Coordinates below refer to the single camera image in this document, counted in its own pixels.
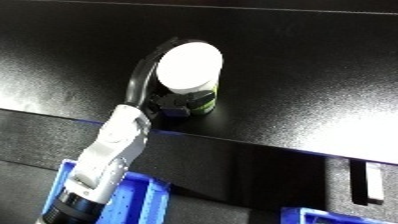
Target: black table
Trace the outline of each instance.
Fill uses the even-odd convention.
[[[172,36],[225,58],[216,110],[155,129],[398,163],[392,14],[2,2],[0,108],[105,121]]]

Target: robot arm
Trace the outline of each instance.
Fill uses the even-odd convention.
[[[151,99],[155,91],[157,62],[175,46],[192,41],[195,40],[173,38],[138,63],[128,85],[125,103],[116,107],[101,127],[97,139],[79,156],[61,193],[36,224],[96,223],[128,167],[142,153],[152,115],[163,111],[165,115],[186,117],[190,115],[190,107],[214,99],[211,91],[193,95],[168,94],[155,97],[155,101]],[[151,103],[157,111],[148,109]]]
[[[141,110],[118,105],[37,224],[95,223],[130,164],[142,153],[150,125]]]

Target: blue plastic tray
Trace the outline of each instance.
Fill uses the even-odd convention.
[[[64,160],[44,205],[45,213],[62,190],[75,162]],[[169,200],[170,184],[150,176],[128,172],[105,206],[97,224],[162,224]]]
[[[309,208],[283,208],[281,224],[392,224]]]

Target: paper cup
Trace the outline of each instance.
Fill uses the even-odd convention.
[[[160,83],[170,91],[187,94],[202,90],[217,93],[223,64],[221,52],[203,42],[191,42],[171,49],[159,61],[156,73]],[[192,110],[205,114],[215,107],[216,100]]]

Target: white cup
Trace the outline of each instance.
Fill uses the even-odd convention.
[[[191,42],[171,49],[159,61],[156,73],[159,82],[170,91],[187,94],[202,90],[217,93],[218,79],[223,65],[221,52],[204,42]],[[202,109],[211,111],[212,104]]]

